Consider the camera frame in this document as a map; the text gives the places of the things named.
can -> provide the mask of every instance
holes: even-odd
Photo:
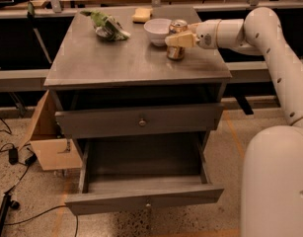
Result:
[[[173,20],[169,27],[169,34],[179,34],[188,29],[188,22],[185,20]],[[170,59],[183,59],[185,56],[185,48],[180,46],[168,46],[167,56]]]

white bowl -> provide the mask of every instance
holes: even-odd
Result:
[[[165,37],[169,35],[169,19],[153,19],[144,24],[144,30],[150,41],[157,46],[164,46]]]

cardboard box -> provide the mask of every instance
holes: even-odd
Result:
[[[30,142],[43,170],[81,168],[81,152],[73,140],[56,136],[55,112],[55,103],[46,91],[38,102],[19,150]]]

drawer handle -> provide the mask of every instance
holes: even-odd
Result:
[[[140,127],[144,127],[145,125],[147,125],[147,121],[144,118],[141,118],[139,121],[139,125]]]

concrete floor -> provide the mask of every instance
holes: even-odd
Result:
[[[241,172],[245,149],[261,130],[286,124],[273,97],[252,98],[254,114],[246,116],[233,99],[224,99],[226,111],[216,131],[211,132],[205,149],[207,168],[213,184],[222,184],[225,192],[218,203],[173,208],[145,209],[134,212],[104,213],[79,216],[79,237],[116,236],[238,236],[240,221]],[[0,132],[0,147],[11,142],[17,145],[26,131],[34,108],[24,118],[15,109],[2,109],[0,116],[13,134]],[[0,129],[5,125],[0,121]],[[23,149],[24,162],[31,155]],[[0,155],[0,204],[3,193],[25,172],[20,164],[10,165],[8,153]],[[45,172],[38,161],[16,186],[12,199],[20,203],[18,210],[9,210],[7,223],[21,221],[52,207],[64,204],[67,194],[75,193],[78,171],[62,177]],[[76,217],[67,208],[53,210],[26,223],[5,226],[3,236],[74,236]]]

